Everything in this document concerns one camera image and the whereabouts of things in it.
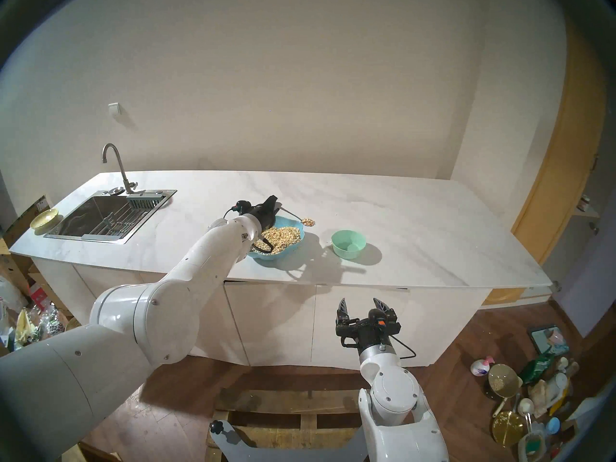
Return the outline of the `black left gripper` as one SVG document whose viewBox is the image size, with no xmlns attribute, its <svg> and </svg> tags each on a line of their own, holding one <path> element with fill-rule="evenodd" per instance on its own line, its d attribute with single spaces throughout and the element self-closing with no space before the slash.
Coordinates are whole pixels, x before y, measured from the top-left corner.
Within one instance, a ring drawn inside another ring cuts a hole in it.
<svg viewBox="0 0 616 462">
<path fill-rule="evenodd" d="M 275 225 L 276 205 L 276 203 L 261 203 L 251 208 L 250 215 L 258 220 L 261 226 L 261 232 L 265 232 Z"/>
</svg>

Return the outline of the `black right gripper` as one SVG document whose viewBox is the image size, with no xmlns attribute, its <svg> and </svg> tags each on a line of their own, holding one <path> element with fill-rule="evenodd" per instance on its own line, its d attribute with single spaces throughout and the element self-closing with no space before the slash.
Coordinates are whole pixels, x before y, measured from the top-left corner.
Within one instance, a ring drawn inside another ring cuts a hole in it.
<svg viewBox="0 0 616 462">
<path fill-rule="evenodd" d="M 359 354 L 373 346 L 391 345 L 390 336 L 399 334 L 397 314 L 387 304 L 374 297 L 378 310 L 371 310 L 365 319 L 351 319 L 346 300 L 342 298 L 336 311 L 336 335 L 342 347 L 356 349 Z"/>
</svg>

